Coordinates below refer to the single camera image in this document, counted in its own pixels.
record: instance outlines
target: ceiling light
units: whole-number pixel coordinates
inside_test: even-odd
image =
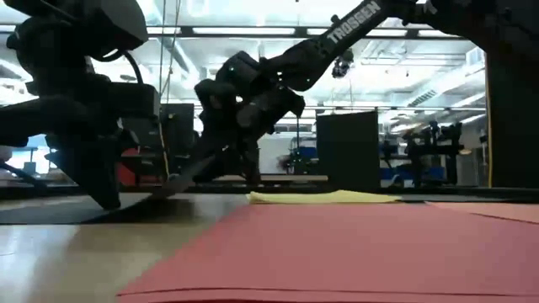
[[[435,29],[422,29],[418,32],[418,37],[424,38],[455,38],[456,35],[448,35],[444,32]]]
[[[307,35],[321,35],[328,29],[307,29]]]
[[[453,110],[453,111],[487,111],[486,108],[484,107],[479,107],[479,108],[464,108],[464,107],[460,107],[460,108],[450,108],[450,110]]]
[[[481,119],[482,117],[486,116],[486,114],[478,114],[476,116],[472,116],[470,118],[466,118],[464,120],[461,121],[462,124],[467,124],[467,123],[470,123],[470,122],[473,122],[477,119]]]
[[[373,29],[367,37],[404,37],[407,32],[406,29]]]
[[[293,28],[193,28],[199,35],[292,35]]]
[[[348,111],[350,110],[375,110],[376,109],[376,107],[371,107],[371,106],[339,106],[338,108],[347,109]]]
[[[328,29],[307,29],[308,35],[321,35]],[[404,37],[406,29],[373,29],[367,34],[367,37]]]
[[[401,132],[401,131],[404,131],[404,130],[412,130],[418,126],[420,126],[421,124],[420,123],[415,123],[415,124],[411,124],[411,125],[397,125],[395,127],[393,127],[391,129],[391,132],[392,133],[398,133],[398,132]]]
[[[176,35],[181,34],[181,28],[166,26],[147,26],[150,35]]]
[[[397,110],[405,110],[405,111],[421,111],[421,110],[428,110],[428,111],[441,111],[446,110],[446,108],[443,107],[408,107],[408,106],[380,106],[379,109],[397,109]]]

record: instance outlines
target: red paper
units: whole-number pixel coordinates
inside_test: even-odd
[[[249,205],[120,299],[537,302],[538,236],[539,226],[427,205]]]
[[[539,205],[504,203],[431,203],[431,205],[443,209],[466,211],[476,215],[539,224]]]

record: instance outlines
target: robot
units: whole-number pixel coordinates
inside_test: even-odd
[[[26,146],[30,136],[46,134],[57,150],[46,158],[104,209],[119,208],[116,163],[136,147],[120,118],[159,117],[157,91],[143,83],[128,52],[148,40],[143,12],[136,0],[4,2],[30,16],[7,47],[33,77],[27,89],[38,98],[0,108],[0,145]],[[121,56],[135,68],[138,83],[111,82],[89,60]]]
[[[407,142],[404,152],[412,162],[411,165],[404,164],[404,167],[409,168],[415,188],[424,185],[438,186],[444,183],[456,185],[456,156],[464,149],[464,145],[459,142],[461,135],[462,123],[439,127],[436,121],[430,121],[429,127],[420,132],[409,130],[404,134],[403,139]],[[415,139],[420,139],[421,143],[416,143]],[[440,145],[441,142],[449,142],[450,144]],[[425,167],[421,162],[421,157],[426,155],[446,157],[447,180],[425,180],[423,178]]]
[[[332,62],[333,77],[342,77],[353,62],[350,47],[391,17],[401,19],[404,24],[428,24],[449,35],[465,37],[508,66],[538,67],[539,60],[532,50],[518,51],[504,34],[511,28],[522,30],[531,40],[535,35],[513,22],[508,9],[500,12],[494,0],[429,0],[425,4],[416,4],[413,0],[365,0],[343,18],[333,16],[333,25],[325,33],[292,46],[280,56],[261,58],[256,62],[240,52],[223,65],[218,73],[222,77],[215,81],[204,80],[195,90],[205,112],[216,111],[221,115],[215,120],[211,116],[217,114],[207,115],[203,120],[205,132],[200,138],[205,145],[199,146],[200,151],[182,177],[164,184],[154,197],[170,196],[187,189],[193,182],[225,173],[249,175],[248,181],[256,183],[259,180],[259,172],[253,164],[257,156],[256,140],[263,133],[270,133],[273,124],[287,109],[301,113],[302,99],[294,91],[311,88]],[[243,98],[236,108],[216,106],[219,102],[232,104],[236,95]],[[219,136],[211,128],[206,131],[207,125],[218,120],[227,127],[216,129],[230,130],[229,139]],[[222,141],[217,143],[211,139],[217,137]],[[241,167],[250,167],[249,173],[241,172]]]

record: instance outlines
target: yellow cloth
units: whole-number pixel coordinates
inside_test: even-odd
[[[400,199],[384,194],[358,193],[338,190],[327,194],[261,194],[251,192],[247,198],[252,204],[332,204],[332,203],[391,203]]]

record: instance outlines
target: table surface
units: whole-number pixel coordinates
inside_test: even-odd
[[[156,261],[248,203],[244,194],[174,198],[189,207],[136,224],[0,226],[0,302],[114,302],[119,290]],[[0,210],[84,199],[3,201]]]

